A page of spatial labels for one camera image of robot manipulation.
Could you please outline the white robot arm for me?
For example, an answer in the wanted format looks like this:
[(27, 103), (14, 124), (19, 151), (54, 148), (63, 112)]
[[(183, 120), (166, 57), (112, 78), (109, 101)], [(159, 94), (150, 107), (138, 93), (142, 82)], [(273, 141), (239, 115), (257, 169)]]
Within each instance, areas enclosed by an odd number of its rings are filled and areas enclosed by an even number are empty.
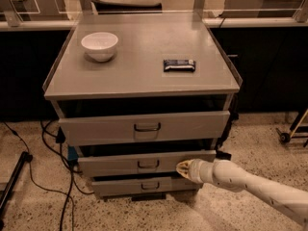
[(228, 160), (180, 162), (176, 171), (196, 184), (212, 184), (231, 192), (245, 190), (308, 231), (308, 192), (249, 173)]

